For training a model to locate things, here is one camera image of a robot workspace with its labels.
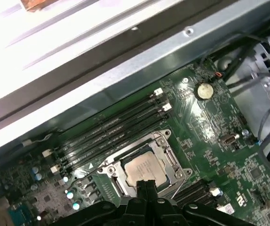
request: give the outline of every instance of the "integrated circuit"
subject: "integrated circuit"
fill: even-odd
[[[262,172],[259,168],[255,168],[255,169],[250,171],[250,174],[251,174],[253,179],[257,179],[262,175]]]

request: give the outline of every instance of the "ram slot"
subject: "ram slot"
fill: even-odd
[[[96,136],[86,139],[86,141],[82,142],[76,147],[70,148],[69,151],[64,152],[64,155],[69,156],[71,153],[77,153],[77,156],[79,156],[85,150],[91,148],[92,144],[95,144],[99,141],[115,136],[116,134],[120,133],[121,130],[127,129],[128,127],[136,124],[138,121],[140,121],[141,118],[147,117],[147,116],[150,117],[151,115],[156,113],[158,109],[159,107],[157,106],[149,106],[147,109],[145,109],[145,111],[136,112],[130,115],[127,118],[127,120],[122,121],[118,125],[112,126],[108,128],[107,130],[103,130],[101,133],[96,134]]]
[[[128,121],[124,122],[121,125],[116,126],[112,130],[106,132],[105,134],[102,134],[99,137],[96,137],[93,140],[88,141],[87,143],[84,143],[79,148],[73,149],[73,155],[72,157],[69,157],[69,155],[65,156],[64,158],[61,159],[62,162],[64,161],[75,161],[79,157],[81,157],[83,154],[88,152],[89,150],[92,150],[98,146],[101,146],[105,143],[111,142],[112,139],[115,137],[119,136],[120,134],[125,133],[128,129],[131,127],[137,125],[138,123],[141,123],[142,121],[158,114],[158,109],[153,109],[147,113],[142,113],[138,116],[135,116],[133,118],[130,118]]]
[[[112,115],[109,118],[105,119],[104,121],[99,122],[99,123],[91,126],[81,136],[78,135],[78,136],[66,141],[62,145],[62,149],[67,150],[70,147],[73,147],[79,143],[82,143],[84,139],[85,140],[88,139],[88,136],[94,135],[95,133],[97,133],[99,131],[102,132],[108,126],[115,125],[116,123],[119,123],[120,121],[125,120],[124,117],[126,117],[126,116],[128,117],[129,115],[134,115],[134,113],[139,112],[140,110],[145,109],[148,106],[156,105],[157,103],[161,102],[161,100],[159,98],[161,98],[161,96],[159,96],[159,97],[152,96],[152,97],[145,97],[145,98],[137,101],[127,110],[123,109],[123,110],[119,111],[118,113],[116,113],[115,115]]]
[[[85,156],[83,156],[82,160],[77,162],[76,164],[71,165],[68,168],[62,168],[62,170],[68,170],[68,172],[71,172],[75,169],[77,169],[80,166],[83,166],[87,163],[89,163],[92,159],[97,158],[99,155],[103,153],[109,153],[111,154],[113,151],[116,150],[116,147],[121,147],[122,144],[127,145],[127,141],[130,141],[135,135],[140,134],[143,131],[146,131],[147,129],[154,128],[158,126],[163,120],[164,117],[168,117],[167,115],[158,115],[151,120],[150,118],[144,120],[142,123],[138,124],[137,126],[134,126],[128,131],[125,131],[123,134],[121,134],[119,137],[116,137],[114,139],[114,142],[103,145],[102,148],[98,147],[94,150],[90,150],[88,153],[86,153]]]

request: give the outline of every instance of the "screw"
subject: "screw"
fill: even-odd
[[[180,172],[180,171],[176,172],[176,177],[177,177],[177,178],[181,178],[181,177],[183,177],[182,172]]]
[[[110,208],[111,208],[111,206],[110,206],[110,205],[108,205],[108,204],[103,205],[103,209],[104,209],[104,210],[108,210],[108,209],[110,209]]]
[[[182,82],[183,82],[183,83],[188,83],[188,81],[189,81],[189,79],[188,79],[188,78],[184,78],[184,79],[182,79]]]
[[[189,204],[188,206],[193,210],[196,210],[198,208],[196,204]]]
[[[160,144],[160,145],[164,144],[164,139],[159,139],[158,144]]]
[[[115,168],[113,166],[110,166],[108,168],[108,173],[113,173],[113,172],[115,172]]]
[[[157,202],[160,203],[160,204],[163,204],[163,203],[165,203],[165,200],[164,199],[158,199]]]

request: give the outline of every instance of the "green circuit board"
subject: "green circuit board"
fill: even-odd
[[[211,64],[207,67],[215,70]],[[54,165],[53,162],[45,163],[41,155],[42,151],[47,148],[66,150],[65,146],[69,146],[76,155],[81,150],[81,146],[74,148],[67,143],[72,137],[90,130],[93,125],[100,123],[102,126],[103,121],[115,113],[130,108],[154,90],[162,88],[172,106],[169,117],[151,124],[145,129],[140,129],[139,132],[126,139],[124,144],[134,142],[156,130],[171,130],[172,135],[168,139],[170,146],[181,166],[192,169],[193,172],[183,187],[188,187],[200,179],[214,181],[223,192],[222,197],[218,200],[218,205],[223,209],[226,208],[226,212],[258,226],[270,226],[270,170],[257,156],[258,145],[247,141],[247,138],[242,136],[242,131],[245,129],[249,131],[249,128],[236,102],[223,80],[217,80],[212,84],[214,95],[209,100],[198,100],[194,94],[196,85],[208,80],[212,75],[210,72],[194,68],[194,64],[175,71],[59,134],[47,144],[37,147],[32,152],[37,161],[35,165],[41,164],[47,171]],[[240,137],[235,143],[228,145],[223,142],[223,137],[229,134],[239,134]],[[30,197],[36,196],[39,192],[53,193],[52,197],[58,197],[57,202],[60,203],[52,204],[54,205],[52,208],[64,206],[63,202],[69,203],[65,199],[65,190],[70,187],[71,182],[80,175],[86,175],[96,169],[109,156],[109,153],[113,153],[115,150],[113,148],[78,166],[69,173],[70,181],[58,187],[56,191],[53,190],[53,184],[57,182],[58,178],[53,179],[52,174],[48,174],[44,179],[44,188],[39,186],[37,191],[30,191],[29,185],[33,183],[30,182],[29,185],[23,186],[24,190],[21,191],[23,195],[19,202],[27,202],[28,206],[34,206],[29,203]],[[21,178],[25,177],[24,175],[27,173],[24,171],[29,172],[34,161],[33,159],[24,161],[18,166],[11,167],[10,170],[3,169],[0,172],[0,180],[3,185],[8,186],[8,181],[13,180],[14,173],[15,178],[17,178],[18,172]],[[33,176],[28,176],[27,180],[32,180],[32,178]],[[94,174],[90,180],[94,181],[94,189],[98,188],[98,196],[119,205],[120,198],[106,175]],[[20,182],[12,182],[11,185],[19,187],[21,190]],[[86,200],[82,203],[82,208],[92,204],[89,199],[84,198],[84,194],[80,191],[77,191],[76,196]],[[51,204],[42,202],[40,205],[35,205],[36,212],[43,211],[48,205]],[[67,215],[72,214],[73,211],[67,211]]]

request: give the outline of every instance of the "black ram slot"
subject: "black ram slot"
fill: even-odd
[[[152,124],[145,123],[143,125],[140,124],[139,126],[141,126],[142,129],[147,129],[147,128],[151,127],[153,124],[159,123],[160,121],[161,121],[161,119],[159,119],[158,121],[154,121]],[[133,136],[134,136],[134,134],[130,133],[130,131],[127,131],[123,135],[119,135],[116,138],[114,138],[113,142],[111,142],[109,145],[105,144],[105,145],[102,146],[102,148],[97,147],[94,150],[90,150],[90,152],[88,152],[88,153],[86,153],[86,155],[82,156],[83,159],[81,161],[79,161],[75,165],[72,165],[71,167],[73,169],[76,169],[76,168],[88,163],[89,161],[96,158],[97,156],[99,156],[99,155],[101,155],[103,153],[110,152],[111,150],[115,149],[116,146],[119,146],[119,145],[121,145],[123,143],[126,143]]]
[[[113,129],[114,127],[117,127],[120,124],[123,124],[125,120],[135,117],[138,114],[148,112],[155,107],[156,107],[155,105],[151,105],[151,104],[144,105],[144,107],[140,107],[140,108],[138,107],[137,109],[132,109],[132,112],[130,112],[126,118],[123,118],[124,115],[122,115],[115,118],[114,120],[110,122],[106,122],[106,123],[102,122],[102,124],[99,123],[98,126],[96,126],[96,128],[91,129],[89,131],[86,130],[85,134],[83,134],[82,136],[72,141],[69,145],[64,146],[62,150],[64,150],[64,154],[69,154],[73,152],[73,150],[75,150],[76,148],[83,146],[83,144],[86,143],[87,141],[100,136],[101,134],[105,133],[106,131],[110,129]]]
[[[72,165],[69,169],[69,171],[75,170],[78,167],[90,162],[92,159],[96,158],[97,156],[103,154],[103,153],[109,153],[112,152],[112,150],[115,150],[116,147],[125,144],[127,145],[127,141],[134,137],[136,134],[140,134],[143,131],[146,131],[147,129],[152,129],[155,126],[158,126],[161,121],[164,120],[164,117],[168,117],[167,115],[155,117],[155,120],[153,122],[151,121],[151,118],[147,119],[146,121],[143,121],[141,124],[133,127],[130,131],[127,131],[122,138],[117,139],[114,143],[111,144],[110,147],[106,146],[105,149],[102,150],[90,150],[89,153],[84,156],[84,159],[80,162]]]
[[[130,119],[129,121],[126,122],[124,126],[120,126],[115,128],[112,131],[109,131],[106,134],[103,134],[101,137],[96,138],[93,141],[90,141],[87,145],[85,144],[84,146],[81,147],[81,149],[75,149],[74,151],[80,151],[80,153],[75,154],[72,158],[68,159],[68,161],[74,161],[78,159],[79,157],[83,156],[85,153],[93,150],[96,147],[101,147],[103,144],[104,145],[110,145],[111,140],[116,140],[117,137],[127,133],[128,130],[130,130],[132,127],[138,125],[139,123],[142,123],[143,121],[155,116],[158,114],[158,110],[155,109],[153,111],[150,111],[148,114],[144,115],[144,117],[140,118],[133,118]]]
[[[149,111],[146,111],[137,115],[133,115],[133,117],[129,118],[127,121],[124,121],[120,125],[117,125],[114,128],[105,131],[100,136],[96,136],[94,139],[88,140],[82,145],[77,145],[77,147],[71,148],[71,151],[69,153],[78,151],[79,153],[77,153],[77,155],[75,156],[76,158],[78,158],[80,155],[84,153],[84,151],[90,150],[91,148],[94,148],[96,145],[100,145],[103,141],[106,141],[107,139],[111,139],[111,137],[115,137],[117,134],[122,133],[128,128],[140,123],[142,119],[146,117],[152,117],[154,114],[158,113],[158,110],[159,109],[154,106],[152,108],[149,108]]]
[[[81,134],[81,136],[77,135],[74,138],[66,141],[65,143],[63,143],[62,147],[70,148],[70,145],[74,146],[75,143],[77,143],[79,140],[82,140],[83,137],[87,136],[88,130],[93,131],[95,129],[98,129],[101,126],[101,124],[110,124],[111,125],[111,121],[120,121],[120,117],[124,117],[125,115],[131,114],[133,111],[135,111],[138,107],[141,107],[142,105],[145,105],[145,104],[155,105],[155,104],[157,104],[157,102],[159,101],[159,98],[161,98],[161,96],[159,96],[159,97],[157,97],[157,96],[151,97],[150,96],[150,97],[145,97],[145,98],[135,102],[131,107],[127,108],[127,110],[126,109],[120,110],[118,113],[116,113],[116,114],[110,116],[109,118],[101,121],[100,123],[95,124],[95,125],[91,126],[90,128],[88,128],[86,130],[86,132]]]

